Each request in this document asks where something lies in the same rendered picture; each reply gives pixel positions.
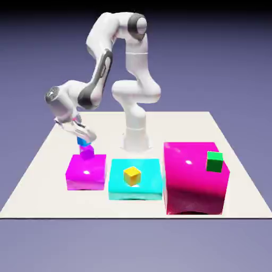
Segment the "large cyan box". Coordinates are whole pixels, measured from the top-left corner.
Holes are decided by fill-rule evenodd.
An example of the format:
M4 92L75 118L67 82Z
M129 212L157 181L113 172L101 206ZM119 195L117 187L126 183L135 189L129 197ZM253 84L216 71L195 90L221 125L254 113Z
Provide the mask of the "large cyan box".
M141 173L140 182L134 186L124 179L124 171L130 167ZM161 200L162 195L163 180L158 158L112 160L108 182L110 200Z

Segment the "large pink box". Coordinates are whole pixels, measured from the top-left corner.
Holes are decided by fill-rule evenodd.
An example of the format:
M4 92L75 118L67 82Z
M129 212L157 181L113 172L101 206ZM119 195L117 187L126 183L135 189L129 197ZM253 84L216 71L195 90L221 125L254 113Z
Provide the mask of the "large pink box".
M220 173L207 171L209 151L218 151L214 142L164 143L164 200L168 215L222 213L230 170L223 163Z

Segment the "small purple cube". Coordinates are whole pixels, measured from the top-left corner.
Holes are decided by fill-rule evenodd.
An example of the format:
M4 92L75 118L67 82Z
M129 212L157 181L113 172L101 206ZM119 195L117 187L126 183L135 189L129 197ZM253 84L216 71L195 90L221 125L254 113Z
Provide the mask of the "small purple cube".
M79 145L80 147L80 156L83 160L89 160L94 158L95 152L92 145L88 144L85 146Z

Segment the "large magenta box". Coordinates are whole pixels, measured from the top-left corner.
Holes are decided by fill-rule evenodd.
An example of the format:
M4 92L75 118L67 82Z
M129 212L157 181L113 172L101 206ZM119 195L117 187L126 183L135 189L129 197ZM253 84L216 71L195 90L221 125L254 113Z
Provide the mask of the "large magenta box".
M106 177L106 155L84 160L73 155L65 173L68 190L103 190Z

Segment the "small green cube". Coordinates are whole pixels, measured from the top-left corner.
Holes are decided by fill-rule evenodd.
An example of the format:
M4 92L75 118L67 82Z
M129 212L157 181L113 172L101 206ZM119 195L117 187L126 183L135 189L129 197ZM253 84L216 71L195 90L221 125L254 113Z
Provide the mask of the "small green cube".
M223 162L223 154L221 152L207 151L206 171L220 173Z

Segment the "small yellow cube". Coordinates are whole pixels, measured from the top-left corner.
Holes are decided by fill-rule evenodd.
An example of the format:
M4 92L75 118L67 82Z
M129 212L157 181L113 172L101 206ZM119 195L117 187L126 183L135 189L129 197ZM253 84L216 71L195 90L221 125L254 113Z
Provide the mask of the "small yellow cube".
M129 186L135 186L140 183L141 181L141 171L134 166L126 168L123 171L124 174L124 181Z

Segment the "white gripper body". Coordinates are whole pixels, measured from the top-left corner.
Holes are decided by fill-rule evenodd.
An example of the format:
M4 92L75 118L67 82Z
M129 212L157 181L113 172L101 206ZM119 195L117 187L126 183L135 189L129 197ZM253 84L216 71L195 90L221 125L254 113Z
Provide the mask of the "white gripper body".
M56 124L58 124L64 131L72 133L77 137L85 140L87 143L92 143L97 139L96 134L90 130L87 126L81 124L77 119L62 123L58 118L54 118Z

